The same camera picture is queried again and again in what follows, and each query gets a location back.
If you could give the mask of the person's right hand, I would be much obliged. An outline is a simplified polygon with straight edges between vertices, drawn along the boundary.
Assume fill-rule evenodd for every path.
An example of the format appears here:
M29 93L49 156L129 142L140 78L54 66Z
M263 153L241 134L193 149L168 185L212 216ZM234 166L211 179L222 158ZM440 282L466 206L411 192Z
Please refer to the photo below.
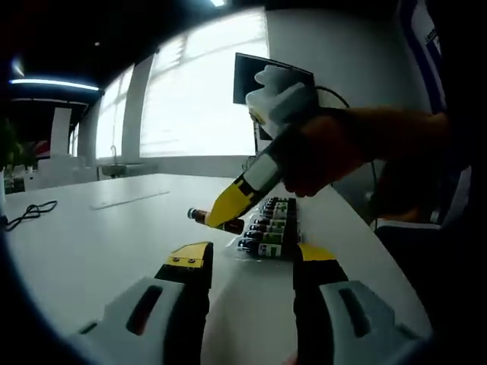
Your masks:
M305 146L288 162L283 183L298 197L322 188L374 159L371 130L356 109L326 108L300 128Z

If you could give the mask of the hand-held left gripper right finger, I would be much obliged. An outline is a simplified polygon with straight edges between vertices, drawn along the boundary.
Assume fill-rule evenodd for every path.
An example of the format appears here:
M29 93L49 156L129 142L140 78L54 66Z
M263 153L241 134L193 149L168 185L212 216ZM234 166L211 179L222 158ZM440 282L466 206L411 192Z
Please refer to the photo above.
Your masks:
M349 280L324 248L297 244L293 288L299 364L411 364L424 350L393 308Z

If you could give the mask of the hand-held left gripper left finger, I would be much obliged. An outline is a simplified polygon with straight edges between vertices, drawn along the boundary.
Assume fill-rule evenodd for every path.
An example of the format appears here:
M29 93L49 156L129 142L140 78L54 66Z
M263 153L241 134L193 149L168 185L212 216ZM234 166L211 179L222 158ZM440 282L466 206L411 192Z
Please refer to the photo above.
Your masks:
M213 254L211 242L171 252L153 278L118 295L70 343L89 364L198 364Z

